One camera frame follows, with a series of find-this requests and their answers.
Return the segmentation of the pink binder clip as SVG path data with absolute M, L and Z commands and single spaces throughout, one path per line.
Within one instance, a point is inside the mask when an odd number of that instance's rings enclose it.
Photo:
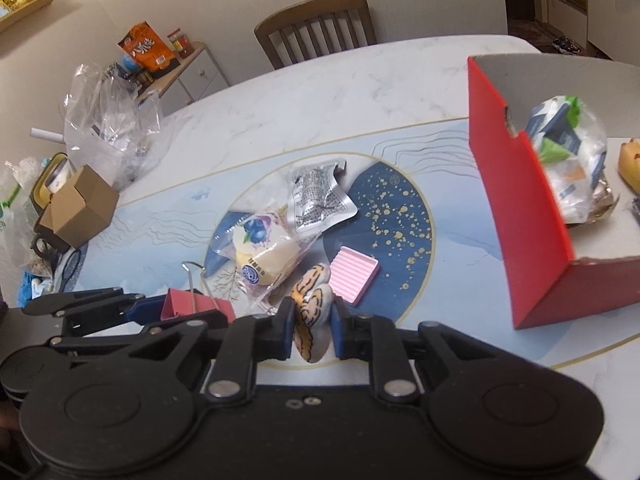
M 232 304 L 228 300 L 216 298 L 205 279 L 205 266 L 194 261 L 183 261 L 181 267 L 188 277 L 188 288 L 179 290 L 170 288 L 167 291 L 160 319 L 185 318 L 209 311 L 215 311 L 231 323 L 236 319 Z

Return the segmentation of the pink sticky note pad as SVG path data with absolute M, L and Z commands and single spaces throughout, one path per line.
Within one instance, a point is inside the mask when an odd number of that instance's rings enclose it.
M 343 246 L 330 263 L 329 285 L 334 295 L 356 306 L 373 282 L 380 263 L 373 257 Z

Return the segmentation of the tiger striped plush toy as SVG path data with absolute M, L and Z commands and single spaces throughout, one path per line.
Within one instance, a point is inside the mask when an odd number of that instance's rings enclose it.
M 330 267 L 318 263 L 290 291 L 295 304 L 294 344 L 308 363 L 320 361 L 329 348 L 328 323 L 334 299 L 330 277 Z

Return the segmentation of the blueberry snack bag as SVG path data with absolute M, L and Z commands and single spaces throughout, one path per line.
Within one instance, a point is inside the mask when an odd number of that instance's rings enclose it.
M 269 296 L 294 272 L 320 235 L 299 236 L 275 200 L 215 234 L 209 247 L 233 263 L 246 313 L 273 313 Z

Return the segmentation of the tissue pack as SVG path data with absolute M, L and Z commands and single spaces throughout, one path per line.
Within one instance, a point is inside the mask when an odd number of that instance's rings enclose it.
M 604 125 L 577 96 L 554 96 L 532 110 L 525 131 L 564 222 L 585 223 L 608 150 Z

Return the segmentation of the yellow plush toy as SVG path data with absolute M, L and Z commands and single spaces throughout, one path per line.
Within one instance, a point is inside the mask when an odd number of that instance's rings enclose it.
M 640 194 L 640 141 L 630 139 L 620 146 L 617 171 L 637 195 Z

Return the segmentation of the brown cardboard box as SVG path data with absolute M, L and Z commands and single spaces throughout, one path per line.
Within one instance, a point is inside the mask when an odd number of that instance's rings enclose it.
M 58 250 L 79 248 L 112 222 L 119 192 L 90 166 L 82 166 L 58 192 L 35 225 L 35 233 Z

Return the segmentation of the blue patterned table mat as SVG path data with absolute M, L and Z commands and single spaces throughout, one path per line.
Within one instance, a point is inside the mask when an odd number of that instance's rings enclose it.
M 355 217 L 299 237 L 299 269 L 343 248 L 373 258 L 378 272 L 357 302 L 402 328 L 437 321 L 546 365 L 618 344 L 639 331 L 637 306 L 518 330 L 500 243 L 463 120 L 304 148 L 121 202 L 110 226 L 58 271 L 72 290 L 119 287 L 149 297 L 196 287 L 237 315 L 271 313 L 281 298 L 251 292 L 228 233 L 262 240 L 283 216 L 298 167 L 336 162 Z

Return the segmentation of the silver foil packet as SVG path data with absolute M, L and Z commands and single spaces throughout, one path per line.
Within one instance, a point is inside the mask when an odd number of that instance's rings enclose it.
M 342 158 L 292 168 L 286 218 L 299 236 L 320 235 L 358 214 L 357 205 L 337 181 L 345 170 Z

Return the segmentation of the red and white cardboard box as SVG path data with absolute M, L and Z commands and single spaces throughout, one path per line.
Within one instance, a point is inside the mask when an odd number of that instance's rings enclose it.
M 494 217 L 515 328 L 559 323 L 639 300 L 639 226 L 631 190 L 610 179 L 620 206 L 603 222 L 569 230 L 525 126 L 554 96 L 578 96 L 611 141 L 639 134 L 638 67 L 541 53 L 468 59 L 469 144 Z

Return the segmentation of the clear plastic bag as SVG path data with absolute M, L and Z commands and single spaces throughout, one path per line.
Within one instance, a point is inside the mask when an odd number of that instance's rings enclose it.
M 160 97 L 137 101 L 134 85 L 101 66 L 79 65 L 63 102 L 68 159 L 91 167 L 120 192 L 155 168 L 172 133 L 163 126 Z

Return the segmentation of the orange snack bag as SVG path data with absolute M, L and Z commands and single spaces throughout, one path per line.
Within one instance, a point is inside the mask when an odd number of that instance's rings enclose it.
M 118 45 L 155 79 L 179 66 L 174 52 L 148 22 L 132 26 Z

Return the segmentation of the red lid jar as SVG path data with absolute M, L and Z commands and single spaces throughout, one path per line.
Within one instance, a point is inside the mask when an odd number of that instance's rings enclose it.
M 168 35 L 168 39 L 180 58 L 187 58 L 194 52 L 194 47 L 186 34 L 177 28 Z

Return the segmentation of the brown wooden chair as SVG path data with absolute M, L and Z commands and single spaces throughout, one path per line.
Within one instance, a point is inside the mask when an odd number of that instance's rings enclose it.
M 368 0 L 306 0 L 254 28 L 275 70 L 378 43 Z

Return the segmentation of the white storage cabinets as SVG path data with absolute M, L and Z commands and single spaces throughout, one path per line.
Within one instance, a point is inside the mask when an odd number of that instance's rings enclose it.
M 614 61 L 639 63 L 639 0 L 547 0 L 548 23 Z

